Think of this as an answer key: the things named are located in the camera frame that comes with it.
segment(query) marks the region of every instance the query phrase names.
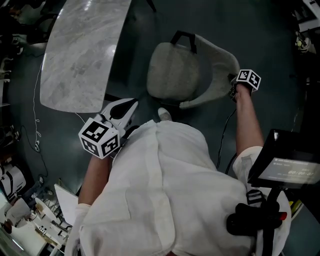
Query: black handle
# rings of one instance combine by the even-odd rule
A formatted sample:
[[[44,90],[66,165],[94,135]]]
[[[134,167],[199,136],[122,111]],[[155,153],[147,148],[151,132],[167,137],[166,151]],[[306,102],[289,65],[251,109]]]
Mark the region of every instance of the black handle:
[[[184,31],[181,31],[181,30],[178,30],[172,40],[171,40],[171,44],[175,45],[178,40],[180,39],[181,36],[185,36],[185,37],[188,37],[189,38],[189,41],[190,41],[190,46],[191,46],[191,52],[193,52],[194,54],[197,53],[197,46],[195,44],[195,40],[196,40],[196,35],[195,34],[191,34],[191,33],[188,33],[188,32],[184,32]]]

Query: floor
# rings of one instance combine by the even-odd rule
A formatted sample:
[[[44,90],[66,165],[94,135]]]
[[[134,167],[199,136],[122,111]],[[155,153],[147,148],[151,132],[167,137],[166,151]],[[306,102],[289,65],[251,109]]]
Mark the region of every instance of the floor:
[[[106,92],[120,98],[139,99],[134,124],[159,120],[160,106],[146,91],[148,65],[153,50],[160,42],[169,42],[177,30],[196,33],[235,55],[242,69],[253,69],[262,77],[258,92],[252,100],[264,137],[272,128],[299,130],[295,125],[303,93],[297,81],[292,55],[294,34],[279,7],[270,0],[153,0],[153,13],[144,0],[133,0],[115,53]],[[58,13],[63,1],[53,12]],[[38,10],[30,10],[26,23],[32,23]],[[180,44],[188,46],[187,40]],[[44,44],[26,45],[23,55],[15,62],[8,88],[12,123],[24,125],[31,144],[35,141],[33,95]],[[203,73],[202,82],[210,82],[210,72]],[[82,149],[78,132],[83,123],[74,113],[60,112],[39,101],[39,85],[35,90],[35,112],[40,147],[48,168],[47,184],[52,186],[61,178],[76,192],[83,181],[90,155]],[[217,162],[222,132],[235,104],[225,97],[202,106],[174,111],[173,119],[199,129],[205,136],[213,162]],[[81,114],[86,120],[95,114]],[[219,171],[224,172],[236,151],[236,118],[227,126]],[[18,151],[25,159],[33,178],[46,173],[39,154],[31,150],[26,134],[18,143]],[[285,255],[314,256],[320,250],[317,238],[320,225],[307,209],[303,209],[292,223],[284,249]]]

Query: white marble table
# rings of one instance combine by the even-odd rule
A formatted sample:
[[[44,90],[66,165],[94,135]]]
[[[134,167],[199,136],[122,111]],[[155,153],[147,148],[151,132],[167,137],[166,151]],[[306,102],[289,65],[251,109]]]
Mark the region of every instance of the white marble table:
[[[51,32],[40,102],[77,113],[101,110],[131,0],[67,0]]]

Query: white cable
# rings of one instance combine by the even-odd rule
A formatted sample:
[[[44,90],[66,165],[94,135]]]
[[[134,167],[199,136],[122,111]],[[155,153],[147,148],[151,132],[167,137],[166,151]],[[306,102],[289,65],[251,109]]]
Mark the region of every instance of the white cable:
[[[82,122],[86,123],[85,120],[78,113],[75,113],[75,114],[81,118]]]
[[[42,69],[42,65],[43,65],[43,64],[44,64],[44,61],[42,61],[41,65],[40,65],[40,69],[39,69],[38,75],[36,76],[35,86],[34,86],[34,90],[33,90],[33,114],[34,114],[34,124],[35,124],[35,142],[34,142],[34,148],[35,148],[35,150],[36,150],[37,152],[40,151],[38,136],[41,138],[41,133],[38,132],[37,123],[39,123],[40,120],[39,120],[39,119],[36,119],[35,97],[36,97],[37,83],[38,83],[38,80],[39,80],[39,75],[40,75],[40,72],[41,72],[41,69]]]

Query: white shoe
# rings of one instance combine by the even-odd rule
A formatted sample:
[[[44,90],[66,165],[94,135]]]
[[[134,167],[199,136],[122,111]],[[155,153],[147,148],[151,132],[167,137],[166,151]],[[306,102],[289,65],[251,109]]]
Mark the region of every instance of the white shoe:
[[[158,109],[158,115],[161,121],[172,121],[169,111],[163,107]]]

